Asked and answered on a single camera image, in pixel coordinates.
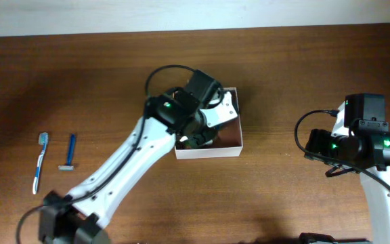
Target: brown table surface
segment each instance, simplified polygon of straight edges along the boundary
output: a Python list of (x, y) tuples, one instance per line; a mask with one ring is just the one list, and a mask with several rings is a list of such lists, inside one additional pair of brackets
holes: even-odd
[[(390, 24), (0, 38), (0, 243), (14, 242), (20, 216), (49, 191), (65, 194), (117, 149), (142, 114), (146, 77), (174, 63), (238, 88), (242, 154), (164, 156), (114, 214), (106, 229), (113, 243), (371, 237), (359, 176), (326, 179), (328, 167), (296, 147), (293, 127), (307, 111), (361, 92), (386, 95), (390, 122)], [(166, 70), (152, 90), (189, 76)], [(310, 129), (333, 124), (308, 118), (302, 143)], [(33, 195), (41, 131), (50, 143)], [(61, 172), (70, 133), (76, 168)], [(37, 243), (37, 216), (22, 229), (24, 243)]]

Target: white box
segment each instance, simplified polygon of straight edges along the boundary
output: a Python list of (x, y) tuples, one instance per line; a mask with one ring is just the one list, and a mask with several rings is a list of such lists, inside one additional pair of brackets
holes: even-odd
[[(227, 87), (225, 91), (230, 91), (233, 102), (237, 106), (237, 88)], [(225, 127), (218, 132), (217, 139), (210, 145), (199, 149), (177, 149), (174, 147), (177, 159), (201, 159), (213, 157), (238, 157), (243, 149), (242, 125), (240, 123), (240, 113), (237, 118), (227, 122)]]

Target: green light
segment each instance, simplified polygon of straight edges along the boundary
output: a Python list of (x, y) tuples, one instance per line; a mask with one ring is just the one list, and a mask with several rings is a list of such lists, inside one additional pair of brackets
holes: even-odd
[(383, 143), (385, 144), (385, 146), (390, 146), (390, 140), (384, 140)]

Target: toothbrush head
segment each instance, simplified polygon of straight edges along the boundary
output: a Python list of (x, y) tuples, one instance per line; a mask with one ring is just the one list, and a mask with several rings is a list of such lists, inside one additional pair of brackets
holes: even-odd
[(49, 140), (49, 135), (47, 132), (40, 133), (39, 135), (39, 144), (44, 145), (47, 144), (47, 141)]

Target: white wall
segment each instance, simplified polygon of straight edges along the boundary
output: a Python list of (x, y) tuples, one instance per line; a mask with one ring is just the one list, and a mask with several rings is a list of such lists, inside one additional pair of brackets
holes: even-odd
[(0, 36), (390, 22), (390, 0), (0, 0)]

